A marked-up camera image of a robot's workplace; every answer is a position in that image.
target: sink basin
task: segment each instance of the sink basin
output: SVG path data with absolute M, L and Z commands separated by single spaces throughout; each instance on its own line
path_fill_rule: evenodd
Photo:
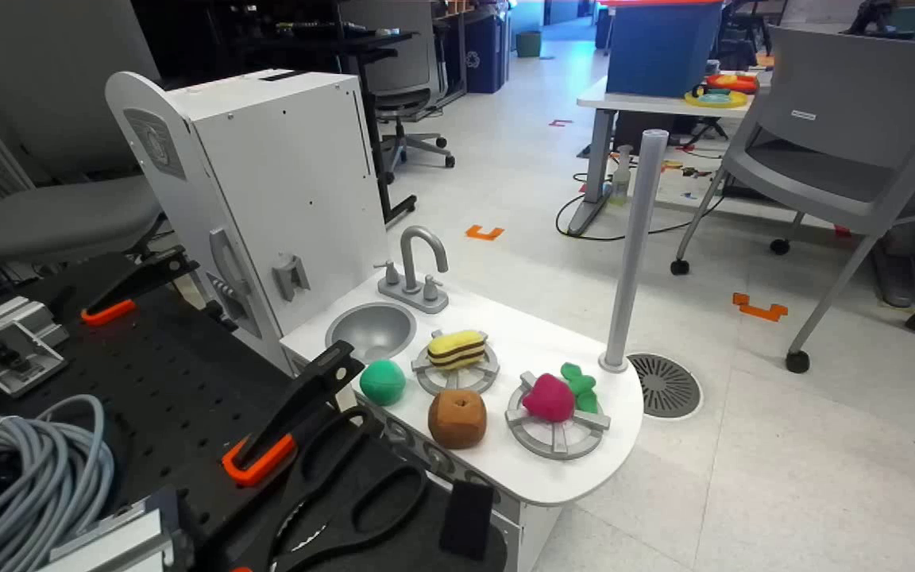
M 327 326 L 327 347 L 336 341 L 348 341 L 356 347 L 356 360 L 391 360 L 418 338 L 418 319 L 413 313 L 400 306 L 359 306 L 339 316 Z

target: green ball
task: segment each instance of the green ball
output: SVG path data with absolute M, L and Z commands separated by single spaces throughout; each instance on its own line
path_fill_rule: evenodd
M 408 377 L 396 369 L 396 361 L 391 361 L 391 360 L 369 361 L 364 377 L 359 377 L 365 399 L 372 399 L 378 406 L 396 405 L 404 395 L 404 386 L 408 386 Z

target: round floor drain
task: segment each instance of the round floor drain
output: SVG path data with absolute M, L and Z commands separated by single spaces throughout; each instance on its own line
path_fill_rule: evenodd
M 698 406 L 698 383 L 676 361 L 647 354 L 631 361 L 638 369 L 647 416 L 689 416 Z

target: cable bundle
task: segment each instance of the cable bundle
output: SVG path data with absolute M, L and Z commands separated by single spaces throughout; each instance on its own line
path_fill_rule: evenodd
M 85 406 L 91 429 L 53 424 L 63 406 Z M 23 464 L 18 481 L 0 492 L 0 570 L 40 570 L 105 509 L 116 476 L 105 406 L 100 396 L 72 395 L 40 421 L 0 416 L 0 452 L 16 452 Z

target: gray office chair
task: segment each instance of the gray office chair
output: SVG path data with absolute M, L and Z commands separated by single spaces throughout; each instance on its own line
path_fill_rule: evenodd
M 119 71 L 156 75 L 129 0 L 0 0 L 0 110 L 68 182 L 0 201 L 5 263 L 129 251 L 156 225 L 156 197 L 105 106 Z
M 369 95 L 375 100 L 378 117 L 395 124 L 386 136 L 387 171 L 408 163 L 409 149 L 435 153 L 446 169 L 454 169 L 454 156 L 446 149 L 449 141 L 440 133 L 408 133 L 404 124 L 424 117 L 440 92 L 446 92 L 446 74 L 440 62 L 435 15 L 440 0 L 348 0 L 339 4 L 342 21 L 369 30 L 404 30 L 413 37 L 391 45 L 396 54 L 365 66 Z
M 754 103 L 701 207 L 680 241 L 675 274 L 689 274 L 686 247 L 724 176 L 804 213 L 839 222 L 860 237 L 826 289 L 784 365 L 807 371 L 807 338 L 866 263 L 880 236 L 915 222 L 915 43 L 878 43 L 775 30 L 780 66 Z

